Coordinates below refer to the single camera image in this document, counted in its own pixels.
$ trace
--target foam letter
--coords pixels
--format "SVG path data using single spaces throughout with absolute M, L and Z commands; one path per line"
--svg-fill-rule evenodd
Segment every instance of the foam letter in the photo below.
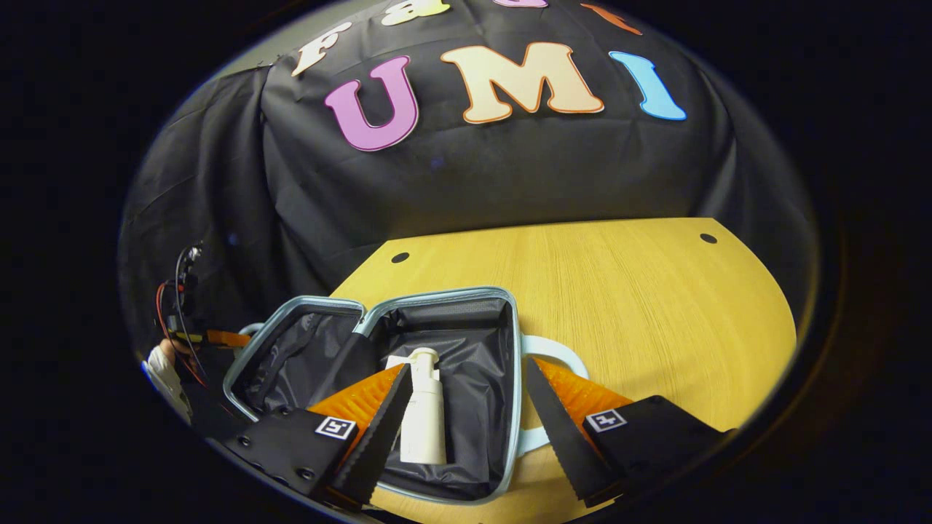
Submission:
M 351 25 L 352 22 L 345 21 L 321 36 L 307 42 L 307 44 L 299 50 L 301 58 L 297 61 L 297 67 L 292 71 L 292 76 L 298 76 L 311 65 L 320 62 L 321 58 L 327 55 L 323 50 L 332 48 L 336 40 L 340 37 L 339 34 L 349 29 Z
M 440 60 L 457 65 L 466 84 L 470 107 L 463 119 L 471 124 L 502 120 L 512 107 L 495 96 L 492 84 L 499 86 L 529 113 L 541 106 L 543 82 L 550 86 L 547 105 L 558 113 L 598 113 L 605 108 L 592 94 L 569 57 L 573 50 L 563 44 L 534 42 L 518 65 L 485 46 L 453 49 Z
M 372 78 L 380 78 L 389 94 L 394 115 L 383 126 L 373 127 L 363 115 L 356 93 L 359 80 L 351 80 L 336 88 L 323 100 L 334 110 L 336 123 L 349 143 L 362 151 L 377 151 L 404 140 L 418 124 L 418 101 L 414 98 L 411 83 L 408 82 L 404 67 L 411 62 L 406 56 L 383 62 L 369 73 Z
M 547 7 L 545 0 L 495 0 L 495 3 L 505 7 Z
M 609 56 L 623 63 L 631 76 L 635 78 L 637 86 L 641 89 L 641 94 L 644 95 L 641 109 L 645 113 L 667 120 L 686 119 L 686 112 L 676 102 L 673 102 L 673 98 L 670 97 L 669 91 L 666 90 L 664 82 L 653 70 L 653 62 L 638 55 L 622 53 L 621 51 L 611 51 Z
M 624 23 L 624 19 L 623 19 L 622 17 L 620 17 L 620 16 L 618 16 L 618 15 L 616 15 L 616 14 L 613 14 L 613 13 L 609 13 L 608 11 L 606 11 L 605 9 L 603 9 L 602 7 L 590 6 L 589 4 L 580 4 L 580 6 L 588 7 L 588 8 L 590 8 L 590 9 L 594 10 L 596 13 L 598 13 L 598 16 L 600 16 L 600 17 L 602 17 L 603 19 L 605 19 L 608 23 L 613 24 L 613 25 L 616 25 L 616 26 L 618 26 L 618 27 L 621 27 L 621 28 L 624 29 L 625 31 L 630 31 L 631 33 L 634 33 L 634 34 L 643 34 L 642 32 L 638 31 L 637 29 L 635 29 L 635 28 L 631 27 L 630 25 Z
M 450 6 L 444 4 L 444 0 L 408 0 L 385 9 L 389 16 L 382 19 L 382 25 L 398 25 L 417 17 L 438 15 L 447 9 Z

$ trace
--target open suitcase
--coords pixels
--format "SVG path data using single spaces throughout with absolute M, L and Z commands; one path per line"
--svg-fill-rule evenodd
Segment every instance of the open suitcase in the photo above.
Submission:
M 401 462 L 396 447 L 378 485 L 431 502 L 486 503 L 508 489 L 517 457 L 549 442 L 542 427 L 520 429 L 521 357 L 549 356 L 588 378 L 566 346 L 520 333 L 514 296 L 503 288 L 401 296 L 371 311 L 298 296 L 258 327 L 227 371 L 224 393 L 257 421 L 282 406 L 312 406 L 422 346 L 440 355 L 447 464 Z

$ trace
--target wooden table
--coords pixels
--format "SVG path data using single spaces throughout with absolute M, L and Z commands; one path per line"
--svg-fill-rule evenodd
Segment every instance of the wooden table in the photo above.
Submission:
M 392 263 L 400 253 L 409 257 Z M 572 348 L 595 382 L 633 400 L 661 394 L 718 430 L 740 426 L 761 405 L 796 344 L 774 278 L 710 218 L 388 241 L 333 296 L 369 308 L 396 296 L 474 285 L 510 290 L 522 333 Z M 522 426 L 538 425 L 525 393 Z M 484 524 L 563 522 L 605 505 L 587 510 L 576 500 L 550 446 L 518 459 L 511 488 L 491 503 L 426 503 L 376 489 L 371 504 L 418 522 Z

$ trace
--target white glove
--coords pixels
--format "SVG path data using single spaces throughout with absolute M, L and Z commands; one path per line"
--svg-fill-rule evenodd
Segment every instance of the white glove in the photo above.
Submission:
M 147 362 L 143 361 L 143 372 L 156 387 L 156 391 L 161 393 L 178 413 L 178 416 L 190 425 L 193 412 L 187 395 L 181 388 L 181 379 L 159 346 L 152 349 Z

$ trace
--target orange soft finger pad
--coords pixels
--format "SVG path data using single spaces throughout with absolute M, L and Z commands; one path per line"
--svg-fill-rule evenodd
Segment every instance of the orange soft finger pad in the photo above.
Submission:
M 608 388 L 576 375 L 565 367 L 544 362 L 539 358 L 534 358 L 534 362 L 537 363 L 547 381 L 550 382 L 550 387 L 554 389 L 560 403 L 563 404 L 563 408 L 566 409 L 573 422 L 576 423 L 576 427 L 580 430 L 582 436 L 589 441 L 593 448 L 596 448 L 596 444 L 593 443 L 592 439 L 589 438 L 589 434 L 583 429 L 586 415 L 627 406 L 633 402 L 631 399 L 625 398 Z
M 317 404 L 308 408 L 308 411 L 320 413 L 328 417 L 337 417 L 347 421 L 355 421 L 359 426 L 359 433 L 347 449 L 349 456 L 359 439 L 363 437 L 369 422 L 376 416 L 378 407 L 389 394 L 395 377 L 401 372 L 404 365 L 399 364 L 379 371 L 375 375 L 362 379 L 346 389 L 338 391 Z

